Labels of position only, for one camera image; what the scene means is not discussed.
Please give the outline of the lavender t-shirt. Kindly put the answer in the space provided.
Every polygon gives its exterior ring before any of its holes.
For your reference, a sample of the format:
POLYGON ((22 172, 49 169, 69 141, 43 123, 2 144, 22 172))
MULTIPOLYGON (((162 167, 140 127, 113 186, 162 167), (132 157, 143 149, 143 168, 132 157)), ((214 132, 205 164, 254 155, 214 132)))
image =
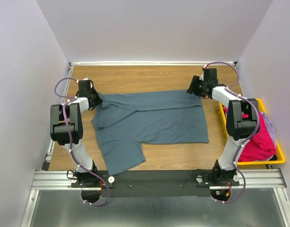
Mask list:
POLYGON ((268 115, 265 112, 261 111, 260 113, 264 119, 264 123, 265 123, 265 126, 267 128, 267 131, 268 131, 274 145, 276 146, 277 139, 276 139, 276 132, 275 132, 274 124, 272 123, 271 119, 268 117, 268 115))

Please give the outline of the aluminium front frame rail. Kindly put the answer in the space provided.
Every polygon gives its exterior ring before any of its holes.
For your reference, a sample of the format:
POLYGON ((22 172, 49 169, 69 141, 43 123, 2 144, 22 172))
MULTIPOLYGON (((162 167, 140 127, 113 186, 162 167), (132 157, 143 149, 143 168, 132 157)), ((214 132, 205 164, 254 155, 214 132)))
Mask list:
MULTIPOLYGON (((176 188, 186 187, 190 183, 197 186, 195 174, 192 170, 172 171, 127 171, 116 175, 108 181, 109 175, 106 171, 100 171, 100 176, 108 186, 114 189, 122 183, 128 188, 137 186, 174 186, 176 188)), ((36 171, 34 174, 32 190, 76 190, 89 187, 74 184, 69 179, 72 173, 66 171, 36 171)), ((244 169, 237 173, 233 181, 233 188, 286 188, 286 182, 280 169, 244 169)))

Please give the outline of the aluminium back table rail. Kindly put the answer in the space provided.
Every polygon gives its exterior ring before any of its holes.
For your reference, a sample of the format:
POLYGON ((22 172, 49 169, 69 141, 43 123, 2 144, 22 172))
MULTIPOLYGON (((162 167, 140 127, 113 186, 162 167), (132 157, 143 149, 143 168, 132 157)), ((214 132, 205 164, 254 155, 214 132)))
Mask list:
POLYGON ((205 65, 209 61, 80 61, 70 62, 70 66, 168 66, 205 65))

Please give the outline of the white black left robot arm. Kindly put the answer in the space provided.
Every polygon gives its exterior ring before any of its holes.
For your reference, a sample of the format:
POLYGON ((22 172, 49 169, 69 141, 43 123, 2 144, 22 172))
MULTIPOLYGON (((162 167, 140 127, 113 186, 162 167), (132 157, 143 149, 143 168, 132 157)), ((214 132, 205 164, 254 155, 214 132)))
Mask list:
POLYGON ((69 178, 73 183, 86 187, 96 187, 98 184, 103 186, 97 167, 82 140, 82 113, 94 110, 102 104, 103 99, 95 90, 93 81, 88 78, 74 81, 79 87, 76 95, 68 96, 68 100, 63 104, 50 107, 50 136, 73 160, 75 170, 71 171, 73 177, 69 178))

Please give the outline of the aluminium table rail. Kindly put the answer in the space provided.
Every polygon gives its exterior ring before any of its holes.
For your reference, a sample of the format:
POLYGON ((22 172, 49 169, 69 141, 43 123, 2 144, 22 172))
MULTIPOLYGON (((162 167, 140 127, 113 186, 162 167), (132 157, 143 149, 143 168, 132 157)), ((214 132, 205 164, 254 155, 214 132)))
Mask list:
POLYGON ((57 104, 57 105, 52 105, 50 108, 50 142, 48 145, 48 149, 44 158, 44 163, 41 167, 41 171, 48 171, 49 170, 49 165, 52 159, 52 154, 53 154, 53 150, 54 150, 54 145, 55 145, 55 136, 53 136, 53 132, 54 132, 54 126, 55 125, 59 125, 61 122, 61 113, 62 113, 62 108, 61 105, 66 101, 66 95, 69 89, 69 85, 70 85, 70 78, 72 77, 72 73, 73 73, 73 66, 71 65, 71 63, 69 63, 69 71, 68 71, 68 75, 66 76, 69 79, 65 80, 65 85, 64 85, 64 89, 62 90, 62 94, 61 94, 61 103, 57 104))
POLYGON ((205 65, 209 61, 80 61, 70 62, 70 66, 168 66, 205 65))

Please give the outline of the black garment in bin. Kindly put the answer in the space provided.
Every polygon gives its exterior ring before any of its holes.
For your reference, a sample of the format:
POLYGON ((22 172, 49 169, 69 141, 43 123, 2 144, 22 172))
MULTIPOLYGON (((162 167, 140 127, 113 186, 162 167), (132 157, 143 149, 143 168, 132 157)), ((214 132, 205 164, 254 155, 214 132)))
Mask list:
POLYGON ((278 158, 276 156, 276 154, 274 154, 272 157, 270 157, 270 159, 268 159, 269 161, 276 161, 278 158))

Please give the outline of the magenta t-shirt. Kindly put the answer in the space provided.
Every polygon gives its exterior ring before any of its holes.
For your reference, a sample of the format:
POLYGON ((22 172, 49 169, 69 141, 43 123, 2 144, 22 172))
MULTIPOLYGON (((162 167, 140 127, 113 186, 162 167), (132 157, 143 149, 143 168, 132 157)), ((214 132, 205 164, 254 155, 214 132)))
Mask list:
POLYGON ((274 145, 260 113, 260 130, 246 144, 238 161, 268 161, 270 157, 276 154, 276 148, 277 146, 274 145))

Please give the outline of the yellow plastic bin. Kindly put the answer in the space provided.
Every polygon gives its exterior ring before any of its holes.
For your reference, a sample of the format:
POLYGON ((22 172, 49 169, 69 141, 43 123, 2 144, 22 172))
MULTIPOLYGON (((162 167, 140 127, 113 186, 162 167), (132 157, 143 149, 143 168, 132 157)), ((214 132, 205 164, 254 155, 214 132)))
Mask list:
POLYGON ((239 166, 283 164, 285 157, 277 141, 275 127, 260 99, 260 131, 245 146, 238 160, 239 166))

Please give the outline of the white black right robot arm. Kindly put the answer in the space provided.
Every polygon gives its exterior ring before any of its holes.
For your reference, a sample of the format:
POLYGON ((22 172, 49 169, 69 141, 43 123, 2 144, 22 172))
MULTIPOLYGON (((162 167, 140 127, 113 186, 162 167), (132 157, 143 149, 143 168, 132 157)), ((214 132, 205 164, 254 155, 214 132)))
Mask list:
POLYGON ((224 185, 234 178, 238 159, 249 140, 260 129, 258 102, 247 99, 220 84, 215 68, 203 68, 200 77, 193 76, 187 93, 218 101, 228 109, 226 131, 228 139, 222 155, 211 171, 199 171, 199 179, 208 185, 224 185))

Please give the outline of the aluminium left table rail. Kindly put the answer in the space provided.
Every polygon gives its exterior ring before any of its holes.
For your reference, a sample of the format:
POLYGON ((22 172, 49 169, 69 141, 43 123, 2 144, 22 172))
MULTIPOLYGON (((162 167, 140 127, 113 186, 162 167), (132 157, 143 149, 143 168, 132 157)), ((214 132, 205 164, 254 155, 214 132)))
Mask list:
POLYGON ((54 145, 55 145, 55 136, 53 136, 53 132, 54 132, 54 126, 55 125, 59 125, 61 122, 61 113, 62 113, 62 108, 61 105, 66 101, 66 95, 69 89, 69 85, 70 85, 70 78, 72 77, 72 73, 73 73, 73 66, 71 65, 71 63, 69 63, 69 71, 68 71, 68 75, 66 76, 69 79, 65 80, 65 85, 64 85, 64 89, 62 90, 62 94, 61 94, 61 103, 57 104, 57 105, 52 105, 50 108, 50 142, 48 145, 48 149, 44 158, 44 163, 41 167, 41 171, 48 171, 49 170, 49 165, 52 159, 52 154, 53 154, 53 150, 54 150, 54 145))

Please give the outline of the teal blue t-shirt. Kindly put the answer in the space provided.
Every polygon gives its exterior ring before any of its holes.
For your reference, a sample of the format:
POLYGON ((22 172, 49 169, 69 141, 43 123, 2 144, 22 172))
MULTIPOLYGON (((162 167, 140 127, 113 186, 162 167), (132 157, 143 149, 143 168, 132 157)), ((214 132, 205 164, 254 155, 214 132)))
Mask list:
POLYGON ((101 98, 91 123, 110 175, 143 163, 143 143, 209 143, 202 101, 184 90, 101 98))

